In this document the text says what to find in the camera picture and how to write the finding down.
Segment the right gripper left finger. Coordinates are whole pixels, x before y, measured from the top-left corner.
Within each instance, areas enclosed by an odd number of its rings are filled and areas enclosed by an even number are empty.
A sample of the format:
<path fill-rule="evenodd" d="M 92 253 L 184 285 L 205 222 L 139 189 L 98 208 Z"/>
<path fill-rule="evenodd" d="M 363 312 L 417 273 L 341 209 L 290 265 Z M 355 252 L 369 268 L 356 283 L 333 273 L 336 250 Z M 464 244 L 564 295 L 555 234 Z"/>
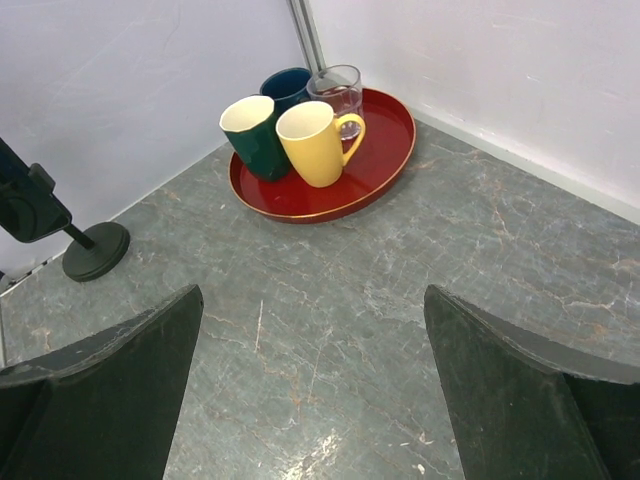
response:
<path fill-rule="evenodd" d="M 162 478 L 202 316 L 202 292 L 188 285 L 134 318 L 2 369 L 2 478 Z"/>

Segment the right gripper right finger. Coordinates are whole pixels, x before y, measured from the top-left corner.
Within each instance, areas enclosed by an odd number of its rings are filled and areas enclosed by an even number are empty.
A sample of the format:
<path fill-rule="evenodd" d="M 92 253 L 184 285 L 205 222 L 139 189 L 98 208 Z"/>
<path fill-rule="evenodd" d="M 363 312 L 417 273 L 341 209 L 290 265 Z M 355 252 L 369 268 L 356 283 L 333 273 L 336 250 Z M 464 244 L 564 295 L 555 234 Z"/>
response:
<path fill-rule="evenodd" d="M 468 479 L 636 479 L 639 369 L 432 284 L 426 330 Z"/>

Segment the black smartphone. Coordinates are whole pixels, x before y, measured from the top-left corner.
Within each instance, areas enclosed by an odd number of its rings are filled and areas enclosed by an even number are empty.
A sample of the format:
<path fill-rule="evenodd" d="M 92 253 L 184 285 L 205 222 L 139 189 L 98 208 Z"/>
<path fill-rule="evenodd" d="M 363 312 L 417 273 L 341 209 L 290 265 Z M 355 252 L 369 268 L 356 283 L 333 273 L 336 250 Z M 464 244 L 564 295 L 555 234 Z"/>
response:
<path fill-rule="evenodd" d="M 1 226 L 18 242 L 38 241 L 71 224 L 72 214 L 54 195 L 55 185 L 42 165 L 27 166 L 1 140 Z"/>

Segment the black phone stand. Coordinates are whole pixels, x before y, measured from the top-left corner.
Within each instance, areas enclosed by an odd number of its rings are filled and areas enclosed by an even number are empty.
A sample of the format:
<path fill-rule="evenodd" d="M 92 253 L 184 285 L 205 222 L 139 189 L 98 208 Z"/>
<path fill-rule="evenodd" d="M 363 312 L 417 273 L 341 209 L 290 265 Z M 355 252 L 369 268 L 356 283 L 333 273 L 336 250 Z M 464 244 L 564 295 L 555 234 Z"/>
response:
<path fill-rule="evenodd" d="M 73 242 L 63 255 L 64 273 L 76 282 L 96 280 L 112 270 L 128 251 L 129 231 L 116 222 L 102 222 L 81 231 L 72 223 L 71 212 L 55 196 L 55 181 L 37 163 L 29 167 L 28 176 L 40 192 L 39 220 L 47 220 L 45 236 L 64 231 Z"/>

